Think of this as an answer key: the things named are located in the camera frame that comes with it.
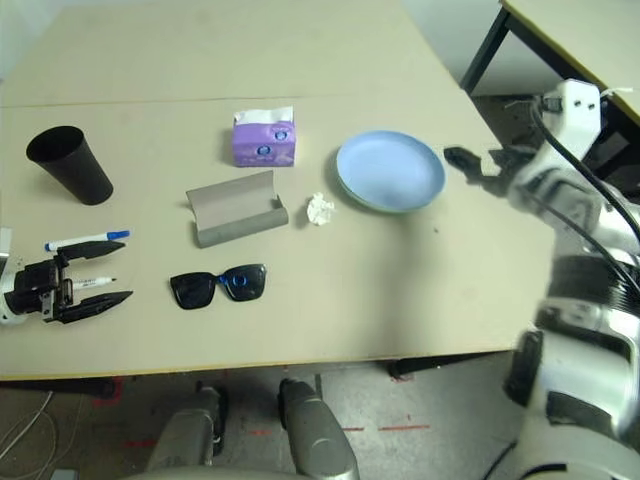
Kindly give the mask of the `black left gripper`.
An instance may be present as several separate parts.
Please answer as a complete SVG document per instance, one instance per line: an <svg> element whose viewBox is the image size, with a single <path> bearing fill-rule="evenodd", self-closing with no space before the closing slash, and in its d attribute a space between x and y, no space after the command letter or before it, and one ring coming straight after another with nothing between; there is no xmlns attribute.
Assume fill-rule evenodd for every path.
<svg viewBox="0 0 640 480"><path fill-rule="evenodd" d="M29 264L17 272L4 294L8 311L14 315L39 312L62 324L70 324L97 316L121 304L133 291L100 294L74 305L73 282L65 277L69 260L94 259L111 254L125 244L112 240L86 241L59 247L49 260Z"/></svg>

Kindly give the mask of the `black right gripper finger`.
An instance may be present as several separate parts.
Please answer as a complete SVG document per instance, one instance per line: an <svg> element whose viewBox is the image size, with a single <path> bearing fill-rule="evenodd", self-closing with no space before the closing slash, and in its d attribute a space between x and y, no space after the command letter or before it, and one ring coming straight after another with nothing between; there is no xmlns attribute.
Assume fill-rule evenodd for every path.
<svg viewBox="0 0 640 480"><path fill-rule="evenodd" d="M469 185L482 187L495 197L505 197L507 192L506 170L503 162L497 164L496 175L485 175L482 171L481 158L463 147L447 147L443 150L446 162L460 171Z"/></svg>
<svg viewBox="0 0 640 480"><path fill-rule="evenodd" d="M489 154L501 173L517 172L533 159L531 147L503 147L490 150Z"/></svg>

